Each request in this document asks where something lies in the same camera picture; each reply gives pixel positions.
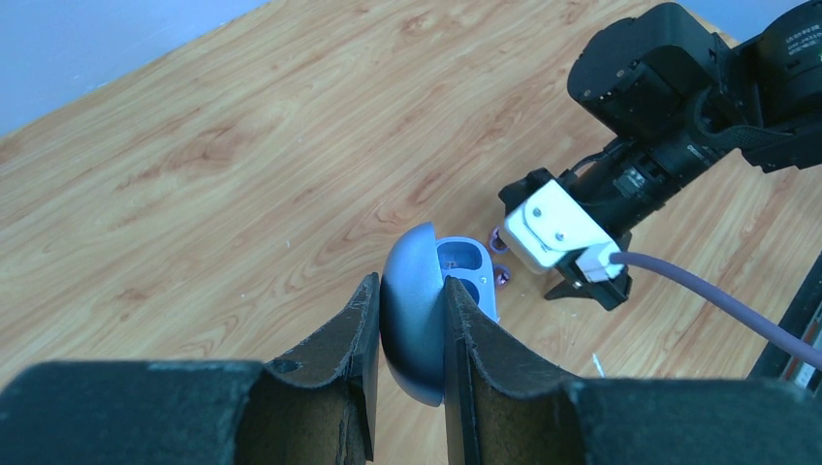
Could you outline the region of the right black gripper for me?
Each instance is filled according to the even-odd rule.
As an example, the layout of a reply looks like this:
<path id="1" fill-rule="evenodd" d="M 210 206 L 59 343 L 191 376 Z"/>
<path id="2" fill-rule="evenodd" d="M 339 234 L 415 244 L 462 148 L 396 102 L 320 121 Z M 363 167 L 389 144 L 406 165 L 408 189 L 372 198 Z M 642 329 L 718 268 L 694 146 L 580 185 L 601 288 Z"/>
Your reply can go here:
<path id="1" fill-rule="evenodd" d="M 633 228 L 706 171 L 707 150 L 690 141 L 663 141 L 652 146 L 615 139 L 578 165 L 585 169 L 584 173 L 571 168 L 553 175 L 541 168 L 503 187 L 498 196 L 505 217 L 539 188 L 555 180 L 615 240 L 619 252 L 624 252 Z M 628 266 L 623 264 L 623 271 L 614 279 L 585 282 L 573 263 L 579 255 L 573 252 L 551 269 L 562 280 L 546 292 L 546 300 L 591 299 L 610 311 L 628 299 L 633 285 Z"/>

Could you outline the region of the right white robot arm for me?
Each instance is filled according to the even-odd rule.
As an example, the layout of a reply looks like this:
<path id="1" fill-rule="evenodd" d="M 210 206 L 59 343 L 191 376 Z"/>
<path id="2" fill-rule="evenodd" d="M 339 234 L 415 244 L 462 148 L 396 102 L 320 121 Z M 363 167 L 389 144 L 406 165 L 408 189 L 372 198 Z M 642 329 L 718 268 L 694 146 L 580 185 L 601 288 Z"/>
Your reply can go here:
<path id="1" fill-rule="evenodd" d="M 547 299 L 611 310 L 632 280 L 609 254 L 728 153 L 765 172 L 820 164 L 821 5 L 806 1 L 728 46 L 682 6 L 659 4 L 595 34 L 567 91 L 614 139 L 561 174 L 533 170 L 505 186 L 497 236 L 535 273 L 561 275 Z"/>

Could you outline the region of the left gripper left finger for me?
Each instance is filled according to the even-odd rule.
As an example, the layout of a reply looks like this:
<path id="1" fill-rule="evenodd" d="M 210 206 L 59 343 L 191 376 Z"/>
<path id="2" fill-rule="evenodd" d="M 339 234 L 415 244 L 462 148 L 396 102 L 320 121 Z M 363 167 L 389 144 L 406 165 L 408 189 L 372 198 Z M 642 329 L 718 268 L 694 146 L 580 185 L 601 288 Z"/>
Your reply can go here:
<path id="1" fill-rule="evenodd" d="M 1 392 L 5 464 L 363 464 L 374 457 L 379 286 L 259 360 L 53 360 Z"/>

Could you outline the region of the blue-grey earbud case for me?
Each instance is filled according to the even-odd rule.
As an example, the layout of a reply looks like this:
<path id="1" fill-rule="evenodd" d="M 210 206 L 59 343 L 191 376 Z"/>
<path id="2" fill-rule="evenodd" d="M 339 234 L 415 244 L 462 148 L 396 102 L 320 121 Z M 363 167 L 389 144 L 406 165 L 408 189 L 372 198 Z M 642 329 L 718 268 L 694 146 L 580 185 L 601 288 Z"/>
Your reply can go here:
<path id="1" fill-rule="evenodd" d="M 498 322 L 487 248 L 465 236 L 438 237 L 431 222 L 392 247 L 380 284 L 380 337 L 388 367 L 416 401 L 438 407 L 445 393 L 445 280 L 458 279 L 479 309 Z"/>

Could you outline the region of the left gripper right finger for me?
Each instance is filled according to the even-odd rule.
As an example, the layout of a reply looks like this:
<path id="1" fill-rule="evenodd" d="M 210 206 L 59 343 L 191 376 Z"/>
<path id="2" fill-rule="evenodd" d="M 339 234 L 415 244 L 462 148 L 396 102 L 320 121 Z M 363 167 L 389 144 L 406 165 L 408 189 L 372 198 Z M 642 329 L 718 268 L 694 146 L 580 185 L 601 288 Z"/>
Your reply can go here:
<path id="1" fill-rule="evenodd" d="M 579 378 L 484 315 L 460 280 L 445 299 L 453 464 L 817 464 L 821 402 L 768 380 Z"/>

